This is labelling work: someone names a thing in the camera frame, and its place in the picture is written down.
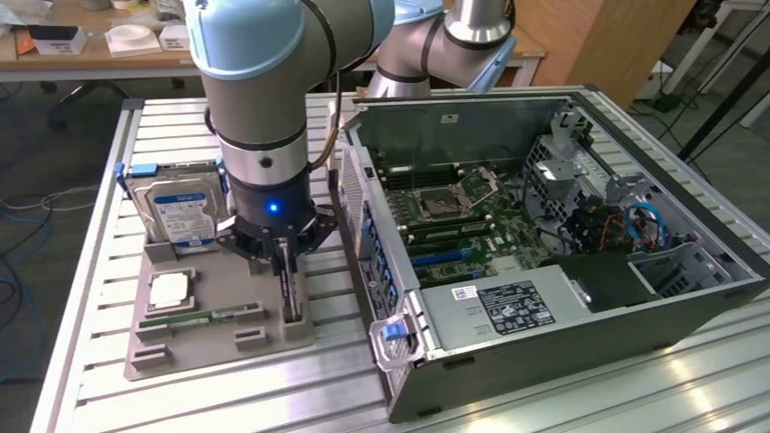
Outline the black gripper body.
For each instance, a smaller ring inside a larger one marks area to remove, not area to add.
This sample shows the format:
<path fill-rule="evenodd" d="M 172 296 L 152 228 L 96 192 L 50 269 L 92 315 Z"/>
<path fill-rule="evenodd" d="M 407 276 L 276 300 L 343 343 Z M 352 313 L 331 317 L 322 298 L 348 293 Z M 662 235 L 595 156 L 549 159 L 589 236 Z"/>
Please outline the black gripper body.
<path fill-rule="evenodd" d="M 276 185 L 252 185 L 230 180 L 236 209 L 235 224 L 252 235 L 271 231 L 275 242 L 290 229 L 299 230 L 315 217 L 308 179 L 291 179 Z"/>

